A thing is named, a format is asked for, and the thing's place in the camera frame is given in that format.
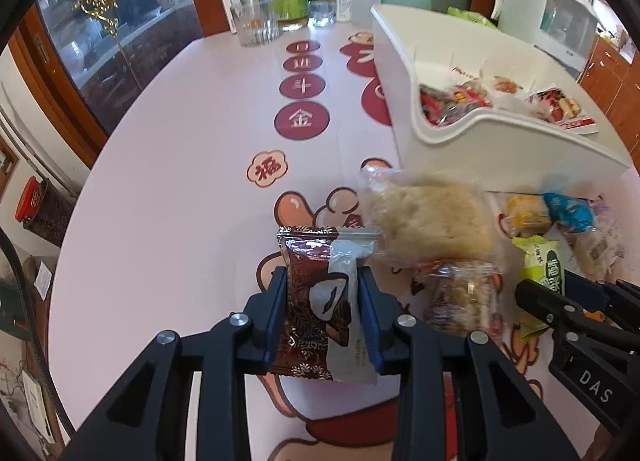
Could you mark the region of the green snack packet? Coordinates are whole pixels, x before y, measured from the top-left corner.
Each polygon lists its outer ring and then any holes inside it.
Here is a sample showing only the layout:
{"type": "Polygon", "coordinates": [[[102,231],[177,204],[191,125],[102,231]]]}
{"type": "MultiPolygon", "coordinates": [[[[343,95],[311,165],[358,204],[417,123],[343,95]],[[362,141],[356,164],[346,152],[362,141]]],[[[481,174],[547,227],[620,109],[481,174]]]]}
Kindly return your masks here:
{"type": "MultiPolygon", "coordinates": [[[[565,294],[565,270],[558,240],[534,235],[513,237],[511,242],[514,247],[524,253],[521,267],[522,280],[535,281],[555,294],[565,294]]],[[[524,342],[540,337],[548,330],[548,325],[526,311],[521,311],[520,315],[520,333],[524,342]]]]}

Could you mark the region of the blue foil snack packet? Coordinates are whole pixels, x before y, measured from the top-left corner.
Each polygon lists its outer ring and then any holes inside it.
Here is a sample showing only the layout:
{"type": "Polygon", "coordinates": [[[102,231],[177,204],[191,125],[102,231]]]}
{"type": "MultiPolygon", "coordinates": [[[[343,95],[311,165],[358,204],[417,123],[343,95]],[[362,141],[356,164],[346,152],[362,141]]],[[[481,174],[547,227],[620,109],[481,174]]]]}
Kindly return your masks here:
{"type": "Polygon", "coordinates": [[[545,192],[542,199],[546,203],[552,221],[569,233],[583,233],[593,229],[594,216],[585,199],[557,192],[545,192]]]}

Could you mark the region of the small yellow cake packet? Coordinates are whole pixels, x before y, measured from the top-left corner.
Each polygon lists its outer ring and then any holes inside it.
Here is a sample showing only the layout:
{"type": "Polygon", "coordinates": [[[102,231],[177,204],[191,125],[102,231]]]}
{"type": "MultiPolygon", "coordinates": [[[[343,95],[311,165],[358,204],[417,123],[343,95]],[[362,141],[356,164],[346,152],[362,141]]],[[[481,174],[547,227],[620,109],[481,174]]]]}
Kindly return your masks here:
{"type": "Polygon", "coordinates": [[[514,195],[506,200],[506,225],[511,237],[529,237],[547,233],[552,225],[544,198],[514,195]]]}

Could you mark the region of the pale floss cake packet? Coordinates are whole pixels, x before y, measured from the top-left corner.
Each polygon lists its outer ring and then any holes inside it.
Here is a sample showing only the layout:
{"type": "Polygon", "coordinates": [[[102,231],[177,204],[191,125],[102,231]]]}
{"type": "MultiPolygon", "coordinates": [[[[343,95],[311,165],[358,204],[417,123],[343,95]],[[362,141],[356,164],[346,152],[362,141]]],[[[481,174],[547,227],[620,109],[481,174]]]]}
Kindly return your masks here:
{"type": "Polygon", "coordinates": [[[367,164],[359,172],[358,198],[364,226],[378,236],[376,254],[390,265],[449,259],[502,267],[488,193],[468,177],[367,164]]]}

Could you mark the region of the brown chocolate snack packet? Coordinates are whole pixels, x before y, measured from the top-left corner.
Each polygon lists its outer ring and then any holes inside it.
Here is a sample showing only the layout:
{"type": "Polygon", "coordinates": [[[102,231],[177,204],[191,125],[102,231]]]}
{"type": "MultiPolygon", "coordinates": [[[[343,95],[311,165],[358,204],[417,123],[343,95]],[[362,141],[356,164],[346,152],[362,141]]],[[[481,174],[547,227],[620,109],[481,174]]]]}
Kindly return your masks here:
{"type": "Polygon", "coordinates": [[[288,306],[271,372],[374,383],[359,317],[358,268],[374,253],[378,234],[365,228],[288,226],[279,229],[277,239],[288,273],[288,306]]]}

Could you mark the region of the red apple snack packet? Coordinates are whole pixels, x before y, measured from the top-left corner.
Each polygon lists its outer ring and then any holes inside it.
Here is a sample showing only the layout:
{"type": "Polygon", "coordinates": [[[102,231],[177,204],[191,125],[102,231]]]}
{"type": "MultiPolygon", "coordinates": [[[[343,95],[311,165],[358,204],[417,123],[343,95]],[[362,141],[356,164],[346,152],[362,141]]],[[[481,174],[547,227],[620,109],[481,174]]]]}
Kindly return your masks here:
{"type": "Polygon", "coordinates": [[[599,132],[593,117],[590,117],[582,105],[575,98],[568,96],[562,88],[552,85],[550,88],[536,91],[526,97],[526,104],[532,117],[560,129],[580,135],[599,132]]]}

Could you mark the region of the large orange bread packet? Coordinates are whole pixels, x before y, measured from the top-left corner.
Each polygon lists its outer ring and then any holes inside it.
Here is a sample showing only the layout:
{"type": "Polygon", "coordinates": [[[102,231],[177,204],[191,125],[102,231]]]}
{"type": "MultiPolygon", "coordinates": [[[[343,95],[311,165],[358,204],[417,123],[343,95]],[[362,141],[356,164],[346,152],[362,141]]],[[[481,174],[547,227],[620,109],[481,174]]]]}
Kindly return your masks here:
{"type": "Polygon", "coordinates": [[[450,77],[457,88],[485,107],[532,116],[537,110],[537,100],[529,100],[529,96],[534,92],[535,81],[525,82],[513,64],[509,56],[487,57],[476,67],[451,58],[450,77]]]}

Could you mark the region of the dark seaweed snack packet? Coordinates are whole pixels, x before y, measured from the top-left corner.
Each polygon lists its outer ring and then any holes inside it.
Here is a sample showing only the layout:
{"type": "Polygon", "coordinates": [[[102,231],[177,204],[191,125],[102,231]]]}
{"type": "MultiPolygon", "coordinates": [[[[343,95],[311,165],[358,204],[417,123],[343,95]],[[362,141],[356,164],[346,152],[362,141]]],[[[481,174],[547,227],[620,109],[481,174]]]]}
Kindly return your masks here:
{"type": "Polygon", "coordinates": [[[434,126],[454,124],[474,109],[492,106],[488,91],[477,81],[444,90],[421,84],[419,97],[425,119],[434,126]]]}

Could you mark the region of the wooden cabinet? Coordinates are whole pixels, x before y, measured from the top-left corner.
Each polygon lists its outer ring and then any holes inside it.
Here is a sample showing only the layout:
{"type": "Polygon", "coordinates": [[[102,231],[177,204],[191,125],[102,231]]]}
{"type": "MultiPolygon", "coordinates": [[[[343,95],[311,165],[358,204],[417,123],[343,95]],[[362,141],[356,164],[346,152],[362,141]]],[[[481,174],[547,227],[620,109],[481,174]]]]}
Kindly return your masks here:
{"type": "Polygon", "coordinates": [[[596,37],[579,83],[613,125],[639,169],[639,52],[631,62],[606,39],[596,37]]]}

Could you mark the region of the white plastic storage bin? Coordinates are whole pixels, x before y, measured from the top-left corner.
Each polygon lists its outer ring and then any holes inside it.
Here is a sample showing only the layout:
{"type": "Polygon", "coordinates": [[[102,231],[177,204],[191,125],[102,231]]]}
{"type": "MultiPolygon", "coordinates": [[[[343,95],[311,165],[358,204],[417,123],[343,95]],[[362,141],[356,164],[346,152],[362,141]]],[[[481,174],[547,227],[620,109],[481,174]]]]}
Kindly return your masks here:
{"type": "Polygon", "coordinates": [[[372,7],[373,55],[400,165],[490,192],[589,197],[634,163],[551,57],[496,30],[416,8],[372,7]]]}

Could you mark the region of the red lidded jar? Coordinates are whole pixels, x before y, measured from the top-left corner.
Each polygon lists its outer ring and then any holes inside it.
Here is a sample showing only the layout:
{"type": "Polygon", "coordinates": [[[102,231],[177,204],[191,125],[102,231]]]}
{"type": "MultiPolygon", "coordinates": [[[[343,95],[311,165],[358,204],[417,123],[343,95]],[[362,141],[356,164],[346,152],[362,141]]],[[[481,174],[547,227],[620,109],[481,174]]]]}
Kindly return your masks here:
{"type": "Polygon", "coordinates": [[[38,212],[42,200],[40,181],[35,176],[29,177],[18,200],[14,218],[19,223],[30,221],[38,212]]]}

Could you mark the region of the green tissue pack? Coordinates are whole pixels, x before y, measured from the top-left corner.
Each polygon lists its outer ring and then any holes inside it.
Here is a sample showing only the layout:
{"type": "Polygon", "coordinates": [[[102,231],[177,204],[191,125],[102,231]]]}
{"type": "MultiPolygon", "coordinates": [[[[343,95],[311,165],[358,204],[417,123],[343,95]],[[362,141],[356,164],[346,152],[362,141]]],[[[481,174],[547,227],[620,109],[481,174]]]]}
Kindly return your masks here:
{"type": "Polygon", "coordinates": [[[463,19],[473,24],[488,27],[491,29],[497,28],[496,24],[489,18],[485,17],[481,13],[472,12],[472,10],[460,10],[460,8],[454,6],[448,6],[446,14],[455,18],[463,19]]]}

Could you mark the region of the white countertop appliance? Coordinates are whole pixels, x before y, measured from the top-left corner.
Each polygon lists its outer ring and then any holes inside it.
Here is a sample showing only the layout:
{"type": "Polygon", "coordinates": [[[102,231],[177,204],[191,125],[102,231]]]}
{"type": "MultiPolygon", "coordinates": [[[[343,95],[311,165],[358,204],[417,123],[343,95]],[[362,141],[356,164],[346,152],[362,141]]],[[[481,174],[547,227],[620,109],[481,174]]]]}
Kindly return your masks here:
{"type": "Polygon", "coordinates": [[[500,31],[551,56],[574,78],[585,71],[598,24],[587,0],[495,0],[491,19],[500,31]]]}

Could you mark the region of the small glass jar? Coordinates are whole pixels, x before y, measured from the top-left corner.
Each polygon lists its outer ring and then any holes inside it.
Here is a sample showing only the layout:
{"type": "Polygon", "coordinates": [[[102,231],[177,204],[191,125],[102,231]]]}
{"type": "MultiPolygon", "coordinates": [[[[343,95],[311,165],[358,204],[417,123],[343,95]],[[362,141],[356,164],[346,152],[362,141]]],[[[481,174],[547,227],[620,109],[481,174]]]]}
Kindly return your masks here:
{"type": "Polygon", "coordinates": [[[311,25],[323,28],[334,24],[336,16],[335,0],[307,0],[311,25]]]}

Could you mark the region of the clear drinking glass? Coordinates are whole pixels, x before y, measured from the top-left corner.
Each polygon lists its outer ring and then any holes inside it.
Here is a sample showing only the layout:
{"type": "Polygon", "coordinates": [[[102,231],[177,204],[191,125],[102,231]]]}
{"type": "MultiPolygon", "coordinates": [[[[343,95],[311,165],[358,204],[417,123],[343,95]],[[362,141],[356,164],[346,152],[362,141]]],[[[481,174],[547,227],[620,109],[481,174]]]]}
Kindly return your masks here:
{"type": "Polygon", "coordinates": [[[232,16],[242,47],[262,46],[280,38],[278,18],[269,2],[235,6],[232,16]]]}

